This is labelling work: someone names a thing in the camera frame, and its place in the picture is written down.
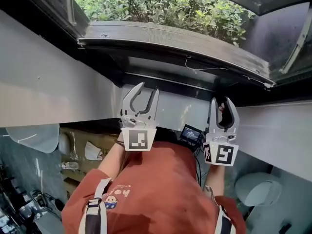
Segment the white wall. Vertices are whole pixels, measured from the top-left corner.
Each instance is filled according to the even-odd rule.
[[[123,99],[132,88],[133,86],[124,85],[121,98]],[[137,111],[146,108],[152,91],[152,89],[143,88],[141,94],[133,103],[133,107]],[[185,124],[205,130],[208,127],[209,107],[209,101],[160,91],[156,120],[159,122],[160,127],[173,130],[182,131]]]
[[[0,10],[0,127],[116,117],[121,89]]]
[[[287,222],[287,234],[303,234],[312,224],[312,183],[278,168],[272,174],[280,178],[283,191],[278,201],[255,207],[246,221],[251,234],[277,234]]]
[[[312,102],[241,107],[239,149],[312,181]]]

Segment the floor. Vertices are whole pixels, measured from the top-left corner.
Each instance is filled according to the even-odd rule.
[[[38,152],[34,149],[15,143],[7,136],[5,128],[0,128],[0,157],[8,166],[12,175],[17,179],[27,192],[34,189],[48,193],[55,198],[66,202],[66,193],[63,187],[63,177],[60,173],[60,152],[54,151],[50,154]],[[204,154],[199,153],[202,186],[209,170],[205,163]],[[225,195],[235,198],[239,210],[245,214],[248,207],[244,206],[236,197],[234,191],[235,181],[247,173],[265,172],[269,164],[238,151],[233,167],[226,167]]]

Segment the green plant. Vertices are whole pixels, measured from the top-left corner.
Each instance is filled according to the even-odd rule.
[[[90,20],[163,24],[209,35],[237,45],[242,17],[253,13],[228,0],[76,0]]]

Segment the foliage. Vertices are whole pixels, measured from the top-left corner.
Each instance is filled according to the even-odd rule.
[[[90,20],[150,22],[199,32],[237,45],[242,17],[253,13],[228,0],[76,0]]]

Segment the cartoon graphic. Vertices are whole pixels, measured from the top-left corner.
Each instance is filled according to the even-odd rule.
[[[105,207],[107,209],[113,209],[116,207],[117,205],[117,202],[118,202],[118,199],[115,197],[115,196],[108,196],[105,200],[104,200],[104,203],[105,203]]]

